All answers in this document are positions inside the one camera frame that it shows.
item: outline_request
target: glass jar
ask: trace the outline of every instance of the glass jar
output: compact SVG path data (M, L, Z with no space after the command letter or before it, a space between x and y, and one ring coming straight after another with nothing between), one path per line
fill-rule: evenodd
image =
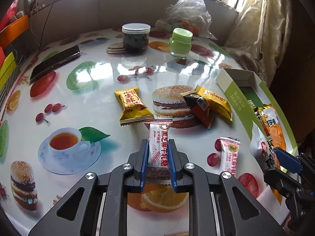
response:
M130 52L142 52L148 48L150 25L129 23L122 26L123 48Z
M192 48L190 44L192 37L192 32L183 28L175 28L170 38L170 54L174 57L187 58Z

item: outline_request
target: hamburger print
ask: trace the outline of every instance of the hamburger print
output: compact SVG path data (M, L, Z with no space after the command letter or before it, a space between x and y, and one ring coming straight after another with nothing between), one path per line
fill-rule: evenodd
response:
M200 124L187 106L181 93L194 90L191 86L163 87L152 93L153 110L158 116L172 116L173 128L190 128Z
M34 171L27 162L15 161L11 164L11 190L20 206L27 210L37 209Z

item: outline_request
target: orange container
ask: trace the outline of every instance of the orange container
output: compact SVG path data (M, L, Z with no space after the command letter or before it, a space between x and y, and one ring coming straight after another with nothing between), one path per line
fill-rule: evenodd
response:
M20 34L29 28L28 16L25 15L0 32L0 46L5 49Z

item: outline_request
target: saucer print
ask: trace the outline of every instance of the saucer print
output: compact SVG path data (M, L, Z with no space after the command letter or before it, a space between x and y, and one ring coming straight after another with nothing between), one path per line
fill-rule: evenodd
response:
M48 153L48 138L46 138L41 143L37 156L39 162L46 170L59 175L71 175L80 173L92 166L100 157L101 151L102 146L99 141L91 143L90 152L84 162L73 159L66 164L60 165L52 158L52 155Z
M63 45L66 45L66 44L75 42L75 41L78 40L79 38L80 38L80 35L78 34L78 35L75 35L75 36L73 36L73 37L64 39L64 40L62 40L62 41L59 43L59 46L63 46Z
M103 44L103 43L107 42L108 40L109 40L109 38L99 37L96 39L89 39L89 40L85 40L83 42L80 42L78 44L78 46L79 46L79 48L92 47L92 46L97 46L97 45Z

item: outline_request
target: metal screw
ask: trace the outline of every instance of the metal screw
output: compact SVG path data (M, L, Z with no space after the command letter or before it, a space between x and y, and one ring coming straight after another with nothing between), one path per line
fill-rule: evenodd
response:
M224 172L222 173L222 176L223 176L224 178L226 178L226 179L229 179L229 178L232 177L231 173L230 173L230 172L227 172L227 171L224 171Z
M300 213L300 216L301 216L301 217L304 217L305 215L306 215L305 210L302 210L301 213Z
M123 168L124 170L129 170L129 169L132 168L132 165L131 165L130 163L125 163L125 164L122 165L122 168Z
M89 172L85 175L85 178L90 180L93 179L95 177L95 174L93 172Z
M191 170L195 167L195 164L191 163L191 162L188 162L185 164L185 168Z

